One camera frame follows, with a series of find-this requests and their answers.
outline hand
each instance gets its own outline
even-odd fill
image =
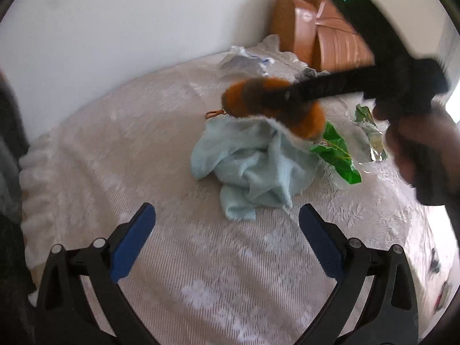
[[[377,120],[386,119],[377,107],[373,115]],[[403,139],[429,146],[438,152],[448,176],[449,191],[456,193],[460,190],[460,131],[440,105],[433,105],[429,115],[402,117],[396,123],[390,123],[386,132],[386,144],[394,155],[401,176],[413,185],[415,164],[404,149]]]

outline metal screw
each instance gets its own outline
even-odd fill
[[[51,248],[51,253],[58,254],[61,250],[62,250],[62,245],[56,244],[56,245],[53,245],[53,247]]]
[[[403,248],[401,248],[401,245],[395,245],[393,246],[393,251],[396,253],[396,254],[402,254],[403,253]]]
[[[102,248],[104,245],[105,245],[105,239],[103,239],[102,237],[99,237],[98,239],[95,239],[93,241],[93,246],[95,248]]]
[[[355,249],[359,249],[362,245],[362,243],[358,239],[355,239],[354,237],[349,239],[348,242],[350,243],[350,246]]]

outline person's arm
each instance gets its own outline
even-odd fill
[[[378,120],[386,119],[378,108],[373,113]],[[460,239],[460,130],[439,105],[434,105],[429,115],[406,116],[390,124],[386,133],[387,146],[394,155],[401,176],[413,184],[415,164],[405,150],[404,140],[429,146],[441,157],[448,178],[449,195],[445,206],[455,236]]]

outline blue gripper pad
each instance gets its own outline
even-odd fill
[[[337,280],[337,282],[340,282],[344,276],[344,255],[326,230],[326,228],[337,226],[323,221],[310,204],[301,207],[298,214],[298,224],[318,258],[324,273]],[[337,230],[339,232],[339,239],[346,241],[346,237],[338,228]]]
[[[112,253],[110,277],[115,284],[129,275],[144,243],[155,227],[155,222],[155,207],[148,203],[143,204],[129,222],[125,236]]]

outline fluffy brush head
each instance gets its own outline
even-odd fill
[[[274,118],[302,139],[321,140],[326,118],[318,101],[298,103],[280,99],[280,102],[273,102],[280,105],[279,108],[266,106],[267,91],[290,85],[288,80],[280,78],[252,78],[234,83],[222,95],[222,108],[237,118],[251,115]],[[276,97],[284,98],[285,93],[280,92]]]

